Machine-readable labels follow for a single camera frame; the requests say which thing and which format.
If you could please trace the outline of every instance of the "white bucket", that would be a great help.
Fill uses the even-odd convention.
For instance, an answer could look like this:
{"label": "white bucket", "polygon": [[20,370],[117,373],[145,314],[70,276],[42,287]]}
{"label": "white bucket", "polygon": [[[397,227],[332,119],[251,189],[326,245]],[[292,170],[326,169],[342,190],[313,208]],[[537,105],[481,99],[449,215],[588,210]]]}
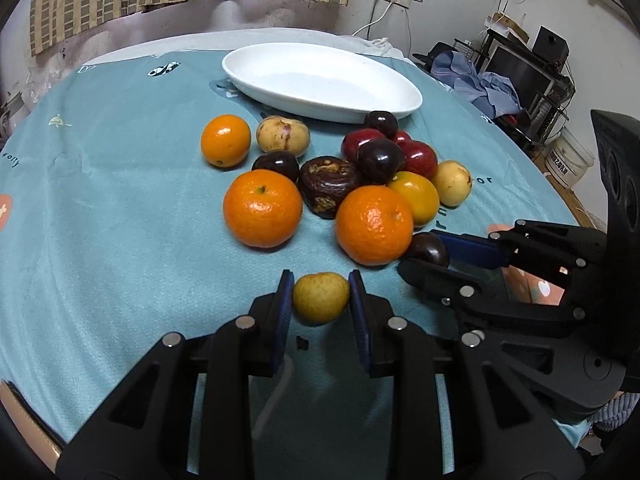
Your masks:
{"label": "white bucket", "polygon": [[554,178],[567,189],[578,182],[594,165],[596,158],[563,127],[546,156],[545,166]]}

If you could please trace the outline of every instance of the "orange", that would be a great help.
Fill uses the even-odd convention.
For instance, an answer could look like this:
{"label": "orange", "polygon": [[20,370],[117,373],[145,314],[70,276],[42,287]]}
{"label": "orange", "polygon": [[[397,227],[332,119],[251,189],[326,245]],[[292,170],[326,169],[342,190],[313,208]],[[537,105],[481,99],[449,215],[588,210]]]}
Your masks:
{"label": "orange", "polygon": [[209,164],[231,168],[242,162],[251,146],[251,129],[244,119],[220,115],[204,127],[200,149]]}
{"label": "orange", "polygon": [[384,186],[351,191],[338,208],[335,237],[349,257],[364,266],[397,260],[414,234],[411,210],[404,198]]}
{"label": "orange", "polygon": [[226,226],[249,247],[269,249],[296,232],[302,218],[302,198],[286,176],[253,170],[238,176],[222,203]]}
{"label": "orange", "polygon": [[428,179],[409,171],[398,171],[387,185],[408,203],[414,226],[423,226],[437,215],[440,197]]}

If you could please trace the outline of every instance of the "pile of fruit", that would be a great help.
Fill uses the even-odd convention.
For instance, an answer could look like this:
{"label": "pile of fruit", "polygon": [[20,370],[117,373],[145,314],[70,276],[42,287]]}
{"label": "pile of fruit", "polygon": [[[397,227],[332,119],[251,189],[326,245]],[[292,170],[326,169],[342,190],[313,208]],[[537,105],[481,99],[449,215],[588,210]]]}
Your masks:
{"label": "pile of fruit", "polygon": [[[438,163],[434,149],[399,130],[391,113],[368,114],[362,129],[344,137],[342,158],[319,156],[302,167],[297,159],[311,138],[301,121],[267,117],[255,136],[265,153],[233,181],[223,200],[226,225],[243,244],[284,244],[294,235],[305,203],[319,217],[335,219],[340,247],[358,264],[384,266],[405,255],[449,265],[439,238],[414,235],[414,229],[432,221],[440,204],[464,202],[471,175],[454,160]],[[246,159],[251,137],[244,120],[224,115],[205,127],[200,147],[213,166],[232,168]],[[322,306],[323,298],[334,298],[333,307]],[[335,319],[347,302],[348,286],[333,273],[305,276],[294,290],[294,307],[314,323]]]}

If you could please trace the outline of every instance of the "black speaker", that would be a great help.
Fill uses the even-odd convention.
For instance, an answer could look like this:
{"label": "black speaker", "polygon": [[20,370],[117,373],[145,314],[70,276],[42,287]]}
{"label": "black speaker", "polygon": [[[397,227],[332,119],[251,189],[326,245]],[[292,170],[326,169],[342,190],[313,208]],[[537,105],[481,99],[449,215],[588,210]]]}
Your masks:
{"label": "black speaker", "polygon": [[548,28],[540,27],[533,53],[556,66],[560,72],[569,57],[569,46],[563,38],[552,33]]}

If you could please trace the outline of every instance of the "plate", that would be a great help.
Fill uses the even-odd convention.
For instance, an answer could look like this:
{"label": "plate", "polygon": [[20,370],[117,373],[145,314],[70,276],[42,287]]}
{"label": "plate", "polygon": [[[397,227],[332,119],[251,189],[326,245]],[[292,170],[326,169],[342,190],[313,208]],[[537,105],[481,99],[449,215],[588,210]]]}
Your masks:
{"label": "plate", "polygon": [[338,48],[263,43],[230,52],[222,67],[238,89],[291,114],[362,124],[372,110],[398,119],[422,105],[420,91],[382,63]]}

